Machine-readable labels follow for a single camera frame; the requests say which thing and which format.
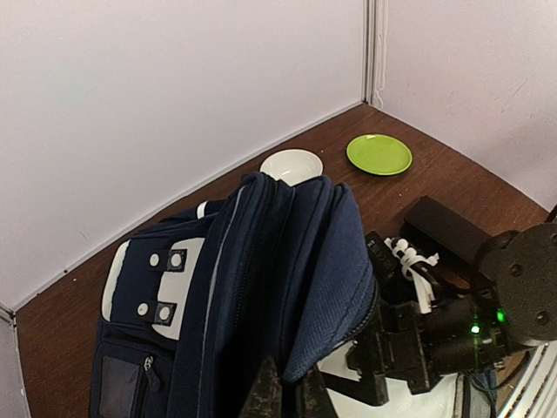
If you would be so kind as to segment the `navy blue backpack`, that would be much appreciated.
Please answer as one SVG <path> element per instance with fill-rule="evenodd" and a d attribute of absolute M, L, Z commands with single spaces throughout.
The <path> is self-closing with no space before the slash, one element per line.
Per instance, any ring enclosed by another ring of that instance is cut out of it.
<path fill-rule="evenodd" d="M 102 296 L 92 417 L 241 417 L 275 360 L 281 417 L 317 367 L 357 381 L 346 355 L 378 299 L 351 188 L 261 172 L 133 235 Z"/>

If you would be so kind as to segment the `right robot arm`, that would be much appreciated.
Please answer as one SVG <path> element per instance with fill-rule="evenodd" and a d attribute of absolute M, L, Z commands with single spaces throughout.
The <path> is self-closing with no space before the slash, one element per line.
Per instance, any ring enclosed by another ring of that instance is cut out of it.
<path fill-rule="evenodd" d="M 386 381 L 406 382 L 412 394 L 431 391 L 442 377 L 495 369 L 510 355 L 556 339 L 556 224 L 510 231 L 481 246 L 477 268 L 486 287 L 467 289 L 435 271 L 405 239 L 371 237 L 371 258 L 386 277 L 413 279 L 417 298 L 394 305 L 379 301 L 346 355 L 357 381 L 325 374 L 328 388 L 371 406 L 389 400 Z"/>

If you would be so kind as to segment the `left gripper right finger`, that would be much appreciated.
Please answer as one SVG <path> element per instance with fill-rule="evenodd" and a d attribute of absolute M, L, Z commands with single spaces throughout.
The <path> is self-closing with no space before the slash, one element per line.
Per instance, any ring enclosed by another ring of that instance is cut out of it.
<path fill-rule="evenodd" d="M 317 367 L 312 367 L 297 384 L 296 414 L 300 418 L 335 418 L 334 406 Z"/>

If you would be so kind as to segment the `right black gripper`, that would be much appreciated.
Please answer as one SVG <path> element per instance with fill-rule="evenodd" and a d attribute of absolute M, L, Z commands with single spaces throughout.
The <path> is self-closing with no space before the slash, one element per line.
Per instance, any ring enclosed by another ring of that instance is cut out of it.
<path fill-rule="evenodd" d="M 378 407 L 389 401 L 388 378 L 404 381 L 411 394 L 424 394 L 438 385 L 440 376 L 426 354 L 414 284 L 403 276 L 399 259 L 379 234 L 367 234 L 366 247 L 378 299 L 373 317 L 346 356 L 347 366 L 359 375 L 359 381 L 347 385 L 346 395 Z"/>

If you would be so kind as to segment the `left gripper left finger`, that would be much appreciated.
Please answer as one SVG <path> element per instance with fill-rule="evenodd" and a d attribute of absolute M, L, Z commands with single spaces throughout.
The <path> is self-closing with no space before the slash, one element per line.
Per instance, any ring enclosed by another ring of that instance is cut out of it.
<path fill-rule="evenodd" d="M 267 357 L 245 399 L 241 418 L 280 418 L 282 415 L 282 383 L 275 360 Z"/>

